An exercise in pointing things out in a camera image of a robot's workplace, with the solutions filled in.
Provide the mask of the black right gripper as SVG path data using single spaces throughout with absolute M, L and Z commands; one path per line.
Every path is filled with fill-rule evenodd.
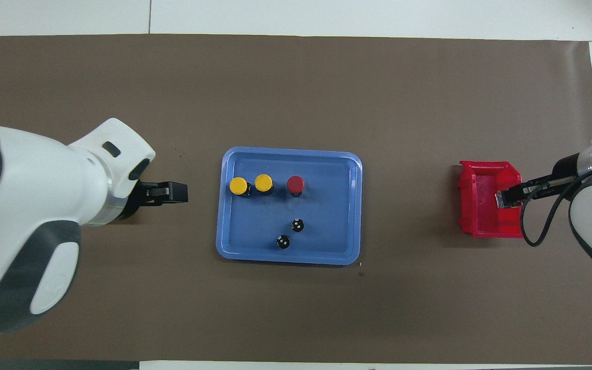
M 553 175 L 535 178 L 521 184 L 522 196 L 517 201 L 523 204 L 527 199 L 536 200 L 561 194 L 567 187 L 571 187 L 578 175 L 578 158 L 580 154 L 573 154 L 557 161 L 553 166 Z

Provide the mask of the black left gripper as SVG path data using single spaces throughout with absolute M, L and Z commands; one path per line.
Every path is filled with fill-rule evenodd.
M 117 222 L 127 220 L 145 205 L 182 204 L 188 202 L 188 186 L 179 182 L 137 182 L 127 197 Z

